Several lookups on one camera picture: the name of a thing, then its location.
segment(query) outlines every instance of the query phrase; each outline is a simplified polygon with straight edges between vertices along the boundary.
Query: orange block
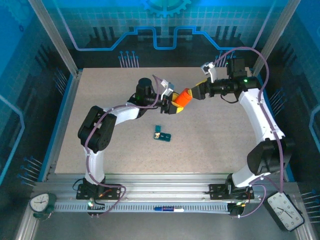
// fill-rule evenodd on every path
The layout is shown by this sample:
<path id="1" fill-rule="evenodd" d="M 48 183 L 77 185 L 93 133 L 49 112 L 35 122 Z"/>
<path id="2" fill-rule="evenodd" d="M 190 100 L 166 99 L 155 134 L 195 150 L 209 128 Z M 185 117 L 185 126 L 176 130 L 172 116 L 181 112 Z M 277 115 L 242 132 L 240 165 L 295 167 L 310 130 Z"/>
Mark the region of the orange block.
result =
<path id="1" fill-rule="evenodd" d="M 189 88 L 184 89 L 180 95 L 174 100 L 174 102 L 182 107 L 185 107 L 192 99 L 189 94 Z"/>

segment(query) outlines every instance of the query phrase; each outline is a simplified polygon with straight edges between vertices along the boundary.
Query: alarm clock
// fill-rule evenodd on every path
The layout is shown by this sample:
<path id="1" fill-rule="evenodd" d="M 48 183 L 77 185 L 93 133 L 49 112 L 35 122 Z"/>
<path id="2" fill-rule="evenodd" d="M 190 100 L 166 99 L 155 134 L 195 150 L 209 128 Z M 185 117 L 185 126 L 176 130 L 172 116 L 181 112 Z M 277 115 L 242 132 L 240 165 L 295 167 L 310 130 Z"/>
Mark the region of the alarm clock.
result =
<path id="1" fill-rule="evenodd" d="M 283 231 L 291 232 L 305 223 L 301 211 L 284 192 L 271 194 L 264 201 L 264 206 Z"/>
<path id="2" fill-rule="evenodd" d="M 30 201 L 30 208 L 34 211 L 35 218 L 43 218 L 50 215 L 55 209 L 56 195 L 52 193 L 41 193 L 34 196 Z"/>

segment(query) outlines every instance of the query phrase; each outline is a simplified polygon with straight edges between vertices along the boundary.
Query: gray speckled tabletop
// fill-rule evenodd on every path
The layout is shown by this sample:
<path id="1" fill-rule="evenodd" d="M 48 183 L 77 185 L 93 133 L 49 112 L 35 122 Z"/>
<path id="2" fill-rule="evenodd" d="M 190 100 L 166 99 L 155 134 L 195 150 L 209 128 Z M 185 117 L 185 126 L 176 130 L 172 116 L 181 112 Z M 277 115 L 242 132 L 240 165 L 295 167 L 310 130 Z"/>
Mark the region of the gray speckled tabletop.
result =
<path id="1" fill-rule="evenodd" d="M 217 71 L 219 78 L 227 77 L 226 68 Z M 152 74 L 173 83 L 178 93 L 206 78 L 200 67 L 85 68 L 55 173 L 85 173 L 85 152 L 77 133 L 90 108 L 125 103 L 135 92 L 138 80 L 153 80 Z M 234 95 L 226 98 L 235 99 Z M 153 139 L 155 125 L 171 134 L 170 142 Z M 255 134 L 245 110 L 239 103 L 229 104 L 217 95 L 202 101 L 193 99 L 178 114 L 148 110 L 139 119 L 117 125 L 105 150 L 104 171 L 232 173 L 246 164 L 247 154 L 255 146 Z"/>

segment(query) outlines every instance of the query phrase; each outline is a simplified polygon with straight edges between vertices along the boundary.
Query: pen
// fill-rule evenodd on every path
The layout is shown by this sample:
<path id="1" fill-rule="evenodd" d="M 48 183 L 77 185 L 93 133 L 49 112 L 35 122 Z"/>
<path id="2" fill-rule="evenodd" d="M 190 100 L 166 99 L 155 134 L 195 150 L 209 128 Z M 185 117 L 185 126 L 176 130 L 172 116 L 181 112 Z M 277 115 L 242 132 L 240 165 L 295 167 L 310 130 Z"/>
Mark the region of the pen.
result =
<path id="1" fill-rule="evenodd" d="M 183 213 L 185 211 L 180 206 L 156 206 L 154 210 L 159 212 L 177 212 L 177 213 Z"/>

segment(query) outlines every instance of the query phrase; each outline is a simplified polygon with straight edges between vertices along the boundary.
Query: clock face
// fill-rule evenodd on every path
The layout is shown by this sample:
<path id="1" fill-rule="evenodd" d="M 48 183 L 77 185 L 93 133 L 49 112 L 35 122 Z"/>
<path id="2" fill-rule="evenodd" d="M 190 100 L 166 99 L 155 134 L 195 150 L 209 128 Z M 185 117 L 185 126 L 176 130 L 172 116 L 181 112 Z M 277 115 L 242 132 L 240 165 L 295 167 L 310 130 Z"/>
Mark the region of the clock face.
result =
<path id="1" fill-rule="evenodd" d="M 267 201 L 288 231 L 304 223 L 303 217 L 284 193 L 277 192 Z"/>
<path id="2" fill-rule="evenodd" d="M 47 193 L 35 196 L 30 201 L 30 206 L 35 212 L 43 212 L 49 204 L 49 195 Z"/>

